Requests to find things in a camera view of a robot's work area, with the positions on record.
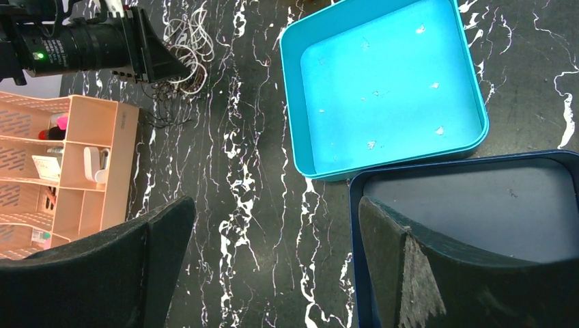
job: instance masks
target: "table surface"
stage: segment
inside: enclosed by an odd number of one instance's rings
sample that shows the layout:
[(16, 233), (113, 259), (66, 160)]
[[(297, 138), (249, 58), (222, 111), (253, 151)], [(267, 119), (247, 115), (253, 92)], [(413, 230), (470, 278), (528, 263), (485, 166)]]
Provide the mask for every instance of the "table surface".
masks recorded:
[[(168, 327), (357, 326), (347, 182), (312, 181), (295, 170), (279, 56), (283, 30), (330, 2), (209, 0), (216, 58), (208, 86), (174, 105), (193, 121), (139, 129), (129, 216), (183, 194), (197, 205)], [(138, 4), (160, 34), (163, 22), (201, 1)], [(491, 122), (475, 156), (579, 150), (574, 4), (460, 3)], [(141, 86), (109, 77), (66, 76), (62, 93), (159, 110)]]

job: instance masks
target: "black camera housing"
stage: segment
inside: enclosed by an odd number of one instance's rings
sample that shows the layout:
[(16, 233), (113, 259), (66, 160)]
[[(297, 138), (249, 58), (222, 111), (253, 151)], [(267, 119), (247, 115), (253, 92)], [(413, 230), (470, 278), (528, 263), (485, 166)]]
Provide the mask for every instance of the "black camera housing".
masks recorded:
[[(190, 74), (158, 39), (141, 8), (125, 8), (124, 17), (103, 11), (67, 25), (59, 25), (57, 12), (47, 0), (0, 0), (0, 81), (13, 78), (25, 85), (23, 70), (41, 77), (111, 69), (124, 81), (144, 83)], [(49, 17), (55, 24), (39, 23)]]

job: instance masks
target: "teal object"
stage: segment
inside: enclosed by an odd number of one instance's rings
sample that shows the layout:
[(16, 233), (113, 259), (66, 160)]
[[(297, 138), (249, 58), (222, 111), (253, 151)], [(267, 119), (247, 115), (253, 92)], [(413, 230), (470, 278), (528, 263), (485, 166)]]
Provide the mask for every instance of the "teal object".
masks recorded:
[(454, 0), (342, 0), (281, 38), (296, 169), (464, 158), (489, 121)]

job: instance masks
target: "white clip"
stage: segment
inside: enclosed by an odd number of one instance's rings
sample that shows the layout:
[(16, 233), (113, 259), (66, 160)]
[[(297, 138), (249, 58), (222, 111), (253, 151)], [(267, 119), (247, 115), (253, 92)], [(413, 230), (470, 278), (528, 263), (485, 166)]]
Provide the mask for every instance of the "white clip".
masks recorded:
[(85, 177), (88, 181), (107, 183), (109, 177), (109, 149), (105, 148), (101, 159), (97, 147), (85, 147)]

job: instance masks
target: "tangled wire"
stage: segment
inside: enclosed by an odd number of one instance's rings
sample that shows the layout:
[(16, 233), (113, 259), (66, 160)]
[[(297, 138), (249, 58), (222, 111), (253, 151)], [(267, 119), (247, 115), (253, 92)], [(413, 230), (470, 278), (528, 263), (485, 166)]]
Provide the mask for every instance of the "tangled wire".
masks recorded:
[(158, 105), (155, 114), (146, 111), (150, 124), (156, 128), (190, 122), (190, 118), (176, 122), (178, 114), (174, 114), (173, 111), (179, 106), (173, 105), (184, 97), (197, 95), (207, 82), (206, 64), (215, 58), (215, 54), (213, 41), (203, 28), (207, 16), (205, 4), (206, 2), (203, 2), (191, 15), (183, 14), (181, 18), (171, 19), (165, 26), (163, 34), (165, 46), (189, 69), (190, 74), (181, 79), (153, 84), (152, 95), (143, 89), (145, 95)]

